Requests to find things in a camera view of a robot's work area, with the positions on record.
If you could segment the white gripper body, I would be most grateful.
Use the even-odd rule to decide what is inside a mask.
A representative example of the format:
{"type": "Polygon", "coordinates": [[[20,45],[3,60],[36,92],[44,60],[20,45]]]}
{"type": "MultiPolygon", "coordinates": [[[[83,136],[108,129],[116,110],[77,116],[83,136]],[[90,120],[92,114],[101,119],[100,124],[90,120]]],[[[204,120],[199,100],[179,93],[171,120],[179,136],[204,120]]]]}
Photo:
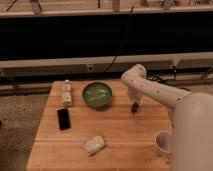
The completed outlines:
{"type": "Polygon", "coordinates": [[[133,103],[140,103],[144,95],[144,93],[139,87],[131,87],[131,86],[128,87],[127,94],[133,103]]]}

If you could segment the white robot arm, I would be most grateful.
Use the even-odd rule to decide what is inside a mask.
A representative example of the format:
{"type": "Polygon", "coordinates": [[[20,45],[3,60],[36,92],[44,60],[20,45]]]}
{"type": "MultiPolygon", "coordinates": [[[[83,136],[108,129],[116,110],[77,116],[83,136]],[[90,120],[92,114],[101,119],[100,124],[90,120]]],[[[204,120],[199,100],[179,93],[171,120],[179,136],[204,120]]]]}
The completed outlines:
{"type": "Polygon", "coordinates": [[[190,92],[146,78],[136,64],[121,76],[129,96],[148,96],[171,110],[170,171],[213,171],[213,95],[190,92]]]}

